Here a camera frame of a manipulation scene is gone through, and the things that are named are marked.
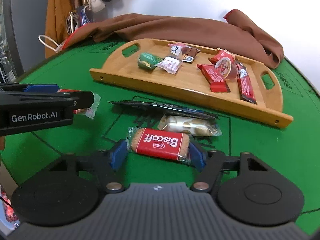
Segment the pink clear pastry packet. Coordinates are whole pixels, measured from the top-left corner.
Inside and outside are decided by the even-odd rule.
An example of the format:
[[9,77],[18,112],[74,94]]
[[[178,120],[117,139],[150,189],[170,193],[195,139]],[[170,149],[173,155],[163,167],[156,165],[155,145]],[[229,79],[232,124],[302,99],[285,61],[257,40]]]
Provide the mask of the pink clear pastry packet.
[[170,43],[168,46],[170,47],[170,54],[174,56],[181,56],[183,49],[186,47],[183,43]]

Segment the white nougat packet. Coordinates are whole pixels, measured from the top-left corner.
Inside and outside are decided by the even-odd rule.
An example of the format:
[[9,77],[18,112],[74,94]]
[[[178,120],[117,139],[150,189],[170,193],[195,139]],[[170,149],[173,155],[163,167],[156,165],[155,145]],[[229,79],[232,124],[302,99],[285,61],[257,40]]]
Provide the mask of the white nougat packet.
[[215,121],[185,116],[164,115],[157,128],[162,131],[185,133],[196,137],[222,135],[222,131]]

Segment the green snack packet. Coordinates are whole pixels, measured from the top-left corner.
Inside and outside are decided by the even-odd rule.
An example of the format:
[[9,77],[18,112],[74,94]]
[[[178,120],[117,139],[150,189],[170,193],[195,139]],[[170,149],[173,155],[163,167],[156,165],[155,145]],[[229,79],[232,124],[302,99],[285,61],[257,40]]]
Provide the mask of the green snack packet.
[[163,59],[159,56],[150,53],[141,53],[138,57],[137,64],[139,68],[144,70],[154,70],[156,64],[160,63]]

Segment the small grey purse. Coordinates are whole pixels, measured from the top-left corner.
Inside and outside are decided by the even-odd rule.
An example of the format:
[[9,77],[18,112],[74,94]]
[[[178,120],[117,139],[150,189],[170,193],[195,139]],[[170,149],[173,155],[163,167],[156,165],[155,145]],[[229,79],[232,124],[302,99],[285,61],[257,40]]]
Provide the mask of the small grey purse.
[[93,13],[100,12],[105,8],[105,3],[102,0],[88,0],[88,2]]

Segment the long red wafer bar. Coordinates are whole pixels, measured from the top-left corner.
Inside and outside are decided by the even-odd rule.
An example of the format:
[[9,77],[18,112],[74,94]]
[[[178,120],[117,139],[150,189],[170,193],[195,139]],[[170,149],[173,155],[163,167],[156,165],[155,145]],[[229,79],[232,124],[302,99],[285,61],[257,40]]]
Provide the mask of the long red wafer bar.
[[256,104],[257,102],[254,96],[253,86],[246,67],[239,61],[236,61],[235,65],[238,69],[236,79],[241,100]]

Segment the red Biscoff biscuit packet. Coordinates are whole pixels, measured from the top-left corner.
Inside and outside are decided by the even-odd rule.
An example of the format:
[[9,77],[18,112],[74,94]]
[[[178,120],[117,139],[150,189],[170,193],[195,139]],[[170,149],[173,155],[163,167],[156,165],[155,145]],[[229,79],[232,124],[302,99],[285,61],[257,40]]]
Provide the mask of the red Biscoff biscuit packet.
[[130,127],[126,140],[128,149],[137,154],[191,164],[190,138],[184,133]]

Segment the brown nut snack packet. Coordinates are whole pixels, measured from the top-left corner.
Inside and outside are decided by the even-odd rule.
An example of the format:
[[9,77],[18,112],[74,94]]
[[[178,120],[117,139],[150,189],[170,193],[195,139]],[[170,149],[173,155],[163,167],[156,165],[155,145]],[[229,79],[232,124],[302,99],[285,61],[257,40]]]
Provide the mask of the brown nut snack packet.
[[196,55],[200,52],[199,49],[185,46],[182,48],[182,61],[186,63],[192,63]]

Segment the brown cloth cover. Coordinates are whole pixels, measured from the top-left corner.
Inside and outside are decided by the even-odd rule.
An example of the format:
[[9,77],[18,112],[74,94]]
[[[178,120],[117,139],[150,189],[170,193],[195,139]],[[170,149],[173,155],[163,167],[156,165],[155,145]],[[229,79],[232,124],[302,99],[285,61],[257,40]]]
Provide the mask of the brown cloth cover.
[[284,58],[282,45],[247,15],[233,9],[224,21],[192,17],[125,14],[77,29],[63,44],[68,48],[88,37],[101,42],[113,34],[128,40],[155,38],[221,48],[276,69]]

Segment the small red clear candy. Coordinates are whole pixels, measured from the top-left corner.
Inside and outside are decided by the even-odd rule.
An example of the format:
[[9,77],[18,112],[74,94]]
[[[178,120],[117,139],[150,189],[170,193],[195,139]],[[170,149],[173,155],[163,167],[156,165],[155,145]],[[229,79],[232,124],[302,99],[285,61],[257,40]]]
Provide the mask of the small red clear candy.
[[74,99],[73,114],[84,115],[90,119],[94,119],[101,101],[101,96],[90,91],[74,89],[59,89],[58,92],[69,93]]

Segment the red round jelly cup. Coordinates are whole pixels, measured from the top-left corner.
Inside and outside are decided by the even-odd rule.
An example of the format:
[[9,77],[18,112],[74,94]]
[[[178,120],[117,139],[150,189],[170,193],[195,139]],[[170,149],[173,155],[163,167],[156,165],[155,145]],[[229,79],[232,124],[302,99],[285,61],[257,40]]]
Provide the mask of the red round jelly cup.
[[215,69],[221,74],[224,79],[232,80],[235,79],[238,73],[238,69],[228,57],[223,57],[215,64]]

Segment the long black sachet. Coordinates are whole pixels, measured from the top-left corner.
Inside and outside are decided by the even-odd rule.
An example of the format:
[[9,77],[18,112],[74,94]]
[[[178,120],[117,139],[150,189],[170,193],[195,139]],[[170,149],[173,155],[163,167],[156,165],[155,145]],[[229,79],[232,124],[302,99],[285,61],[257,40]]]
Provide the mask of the long black sachet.
[[142,109],[150,112],[161,112],[164,115],[176,115],[190,118],[198,118],[203,120],[219,120],[216,114],[209,113],[206,111],[172,105],[161,102],[145,102],[145,101],[133,101],[133,100],[121,100],[121,101],[109,101],[113,105],[122,107],[132,107],[136,109]]

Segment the white pink candy packet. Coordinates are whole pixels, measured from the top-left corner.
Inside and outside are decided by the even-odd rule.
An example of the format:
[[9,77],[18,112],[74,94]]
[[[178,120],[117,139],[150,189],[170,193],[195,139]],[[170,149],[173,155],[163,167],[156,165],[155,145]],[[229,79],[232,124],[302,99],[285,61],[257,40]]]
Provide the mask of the white pink candy packet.
[[181,60],[167,56],[155,66],[164,69],[169,74],[175,75],[181,65]]

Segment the red chocolate bar packet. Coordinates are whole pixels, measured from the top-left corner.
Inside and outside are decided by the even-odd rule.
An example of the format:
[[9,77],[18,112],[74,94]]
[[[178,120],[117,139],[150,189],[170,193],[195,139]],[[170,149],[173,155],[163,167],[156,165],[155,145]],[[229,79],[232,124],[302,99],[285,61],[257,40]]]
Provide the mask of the red chocolate bar packet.
[[213,93],[229,93],[230,88],[220,72],[212,64],[198,64],[197,68],[204,75]]

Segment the orange brown coat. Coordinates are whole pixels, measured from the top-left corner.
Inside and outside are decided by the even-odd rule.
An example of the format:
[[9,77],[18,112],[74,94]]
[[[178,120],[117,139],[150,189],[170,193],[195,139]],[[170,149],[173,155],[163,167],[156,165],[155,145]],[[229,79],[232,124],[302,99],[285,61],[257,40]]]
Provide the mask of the orange brown coat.
[[66,19],[71,10],[80,5],[80,0],[48,0],[45,35],[61,44],[68,36]]

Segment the blue striped tote bag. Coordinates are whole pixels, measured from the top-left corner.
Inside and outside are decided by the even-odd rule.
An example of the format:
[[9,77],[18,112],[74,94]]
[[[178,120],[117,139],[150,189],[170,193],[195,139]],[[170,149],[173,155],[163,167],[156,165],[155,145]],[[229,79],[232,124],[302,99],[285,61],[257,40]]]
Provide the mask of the blue striped tote bag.
[[76,13],[79,16],[79,24],[80,26],[93,23],[93,12],[91,10],[91,7],[89,5],[81,6],[76,8]]

